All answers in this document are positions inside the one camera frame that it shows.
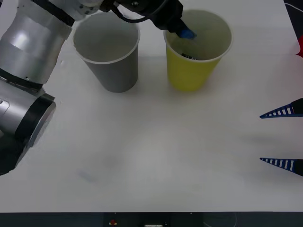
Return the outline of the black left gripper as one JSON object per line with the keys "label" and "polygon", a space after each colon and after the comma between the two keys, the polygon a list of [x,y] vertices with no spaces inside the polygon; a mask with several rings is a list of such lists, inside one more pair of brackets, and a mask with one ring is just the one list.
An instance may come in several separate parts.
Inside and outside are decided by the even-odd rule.
{"label": "black left gripper", "polygon": [[176,33],[179,38],[195,39],[196,33],[181,20],[183,5],[178,0],[168,0],[166,4],[152,16],[153,24],[160,30]]}

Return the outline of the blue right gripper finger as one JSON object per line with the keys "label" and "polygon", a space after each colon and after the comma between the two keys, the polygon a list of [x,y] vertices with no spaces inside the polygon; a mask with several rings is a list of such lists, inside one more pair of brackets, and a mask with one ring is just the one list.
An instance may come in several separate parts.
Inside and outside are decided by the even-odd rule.
{"label": "blue right gripper finger", "polygon": [[288,118],[303,116],[303,98],[295,100],[290,104],[284,105],[260,116],[261,119],[269,118]]}
{"label": "blue right gripper finger", "polygon": [[303,176],[303,160],[302,159],[276,159],[261,157],[260,160],[270,165],[279,167],[286,171],[292,172],[299,176]]}

